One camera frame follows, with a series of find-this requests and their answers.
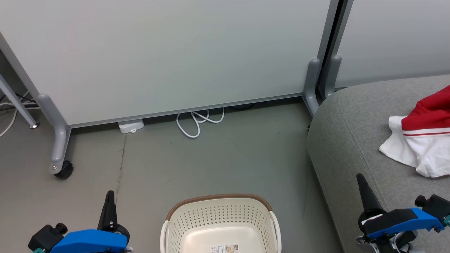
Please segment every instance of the black knob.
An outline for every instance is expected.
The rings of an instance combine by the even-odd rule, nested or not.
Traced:
[[[416,207],[423,207],[426,203],[427,203],[427,199],[422,195],[419,195],[416,198],[416,201],[414,201],[414,205],[416,205]]]
[[[58,231],[58,233],[60,233],[62,235],[66,234],[68,231],[66,225],[64,225],[63,223],[56,224],[55,229],[56,229],[56,231]]]

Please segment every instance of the white partition panel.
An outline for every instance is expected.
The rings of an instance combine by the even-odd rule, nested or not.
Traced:
[[[69,125],[298,95],[330,0],[2,0],[0,32]]]
[[[450,73],[450,1],[354,0],[336,87]]]

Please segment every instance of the red and white cloth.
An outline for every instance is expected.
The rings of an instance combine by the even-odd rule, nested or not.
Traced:
[[[422,176],[450,175],[450,86],[417,102],[408,116],[389,117],[389,128],[383,154]]]

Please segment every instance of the teal connector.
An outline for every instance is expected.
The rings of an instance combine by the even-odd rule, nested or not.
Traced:
[[[446,224],[447,226],[450,226],[450,215],[447,215],[447,217],[444,220],[444,224]]]
[[[33,253],[45,253],[41,248],[37,248]]]

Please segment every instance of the red stripe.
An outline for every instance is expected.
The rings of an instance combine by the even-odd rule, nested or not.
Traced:
[[[426,134],[415,134],[415,135],[407,135],[403,134],[404,136],[428,136],[428,135],[443,135],[443,134],[450,134],[450,132],[442,132],[442,133],[426,133]]]

